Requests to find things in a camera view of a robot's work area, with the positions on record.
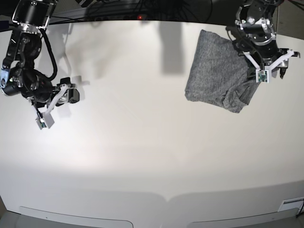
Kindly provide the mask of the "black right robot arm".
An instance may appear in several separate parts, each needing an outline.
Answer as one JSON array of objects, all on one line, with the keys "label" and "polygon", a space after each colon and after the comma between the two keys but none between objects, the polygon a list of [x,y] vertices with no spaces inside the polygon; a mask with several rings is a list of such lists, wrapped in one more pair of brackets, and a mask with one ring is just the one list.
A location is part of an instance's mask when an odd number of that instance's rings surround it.
[{"label": "black right robot arm", "polygon": [[[12,34],[0,71],[0,87],[7,96],[21,94],[29,100],[39,116],[40,108],[51,111],[65,103],[75,104],[80,93],[69,77],[57,85],[52,80],[57,76],[57,63],[46,34],[49,20],[55,10],[56,0],[21,0],[12,16]],[[35,59],[45,44],[53,73],[47,76],[35,69]]]}]

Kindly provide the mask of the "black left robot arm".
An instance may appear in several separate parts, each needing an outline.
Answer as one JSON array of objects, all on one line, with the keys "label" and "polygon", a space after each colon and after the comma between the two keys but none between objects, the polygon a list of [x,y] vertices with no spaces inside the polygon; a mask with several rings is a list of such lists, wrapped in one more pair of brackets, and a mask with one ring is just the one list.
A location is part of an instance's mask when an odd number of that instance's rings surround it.
[{"label": "black left robot arm", "polygon": [[257,83],[269,83],[275,71],[283,79],[289,58],[300,56],[299,52],[277,45],[273,15],[282,3],[282,0],[244,0],[236,13],[239,35],[236,47],[255,68]]}]

